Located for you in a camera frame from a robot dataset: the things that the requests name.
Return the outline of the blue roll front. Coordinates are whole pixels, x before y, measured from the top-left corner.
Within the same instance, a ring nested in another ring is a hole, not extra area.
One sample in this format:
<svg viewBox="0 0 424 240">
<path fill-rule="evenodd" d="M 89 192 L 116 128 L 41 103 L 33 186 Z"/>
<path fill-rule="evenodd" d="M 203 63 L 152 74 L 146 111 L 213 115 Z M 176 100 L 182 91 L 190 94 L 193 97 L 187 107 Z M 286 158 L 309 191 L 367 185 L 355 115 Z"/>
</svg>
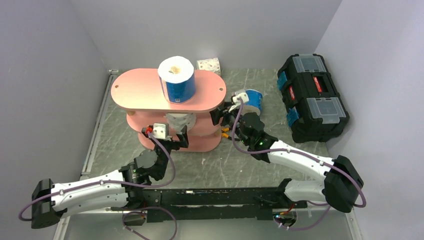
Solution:
<svg viewBox="0 0 424 240">
<path fill-rule="evenodd" d="M 244 103 L 241 114 L 244 115 L 247 113 L 256 113 L 258 116 L 260 116 L 262 113 L 262 93 L 255 89 L 246 89 L 245 92 L 249 101 Z"/>
</svg>

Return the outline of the blue roll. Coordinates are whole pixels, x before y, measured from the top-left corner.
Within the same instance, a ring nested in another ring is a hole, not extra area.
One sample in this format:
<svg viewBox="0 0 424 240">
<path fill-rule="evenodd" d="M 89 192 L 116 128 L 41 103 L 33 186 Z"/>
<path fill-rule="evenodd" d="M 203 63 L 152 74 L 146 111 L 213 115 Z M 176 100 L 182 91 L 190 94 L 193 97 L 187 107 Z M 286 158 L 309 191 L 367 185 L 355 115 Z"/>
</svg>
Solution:
<svg viewBox="0 0 424 240">
<path fill-rule="evenodd" d="M 181 104 L 195 95 L 195 68 L 187 58 L 172 56 L 163 60 L 158 66 L 157 74 L 168 102 Z"/>
<path fill-rule="evenodd" d="M 260 116 L 262 113 L 262 93 L 255 89 L 246 89 L 245 92 L 249 101 L 244 103 L 241 114 L 244 115 L 247 113 L 256 113 L 258 116 Z"/>
</svg>

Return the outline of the pink three-tier shelf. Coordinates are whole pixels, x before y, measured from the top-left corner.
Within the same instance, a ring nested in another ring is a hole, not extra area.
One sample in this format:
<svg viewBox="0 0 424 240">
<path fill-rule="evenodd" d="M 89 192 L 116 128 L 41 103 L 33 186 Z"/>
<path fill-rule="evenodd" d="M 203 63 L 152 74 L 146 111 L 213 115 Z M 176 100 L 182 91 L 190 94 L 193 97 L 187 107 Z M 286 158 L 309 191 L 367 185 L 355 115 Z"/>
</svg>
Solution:
<svg viewBox="0 0 424 240">
<path fill-rule="evenodd" d="M 188 130 L 187 148 L 183 152 L 209 152 L 222 139 L 221 126 L 213 125 L 210 112 L 221 105 L 226 96 L 226 84 L 217 74 L 195 70 L 195 94 L 184 103 L 166 100 L 158 71 L 155 68 L 137 68 L 122 73 L 112 84 L 111 97 L 126 110 L 128 125 L 138 134 L 140 143 L 153 149 L 154 143 L 141 130 L 155 123 L 166 123 L 167 113 L 194 113 L 196 122 Z"/>
</svg>

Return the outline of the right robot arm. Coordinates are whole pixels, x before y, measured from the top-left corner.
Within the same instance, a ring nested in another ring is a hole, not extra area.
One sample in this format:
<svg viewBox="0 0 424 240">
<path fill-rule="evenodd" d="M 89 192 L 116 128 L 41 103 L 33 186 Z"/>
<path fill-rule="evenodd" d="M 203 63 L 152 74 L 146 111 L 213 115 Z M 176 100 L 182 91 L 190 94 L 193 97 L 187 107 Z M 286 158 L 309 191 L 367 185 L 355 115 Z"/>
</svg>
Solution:
<svg viewBox="0 0 424 240">
<path fill-rule="evenodd" d="M 319 156 L 290 146 L 266 133 L 265 124 L 255 112 L 242 114 L 241 109 L 230 111 L 218 107 L 209 114 L 213 125 L 229 126 L 231 138 L 239 139 L 247 147 L 242 149 L 233 141 L 239 152 L 258 161 L 289 167 L 311 178 L 282 180 L 275 194 L 280 207 L 287 208 L 299 201 L 326 203 L 343 213 L 351 212 L 354 207 L 366 207 L 364 182 L 349 158 Z"/>
</svg>

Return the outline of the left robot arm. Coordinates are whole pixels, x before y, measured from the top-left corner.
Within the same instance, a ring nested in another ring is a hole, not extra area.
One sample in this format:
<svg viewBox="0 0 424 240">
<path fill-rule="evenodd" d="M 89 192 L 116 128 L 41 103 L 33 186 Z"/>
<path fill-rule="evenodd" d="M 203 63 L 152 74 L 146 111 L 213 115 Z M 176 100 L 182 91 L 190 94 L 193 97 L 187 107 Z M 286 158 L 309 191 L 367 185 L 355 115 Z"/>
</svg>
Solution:
<svg viewBox="0 0 424 240">
<path fill-rule="evenodd" d="M 162 180 L 168 164 L 173 164 L 171 151 L 189 146 L 187 131 L 184 126 L 176 134 L 178 139 L 173 140 L 167 124 L 155 123 L 141 132 L 154 148 L 119 169 L 68 183 L 40 180 L 31 195 L 31 228 L 47 228 L 62 218 L 100 208 L 139 209 L 145 201 L 143 189 L 153 188 L 152 180 Z"/>
</svg>

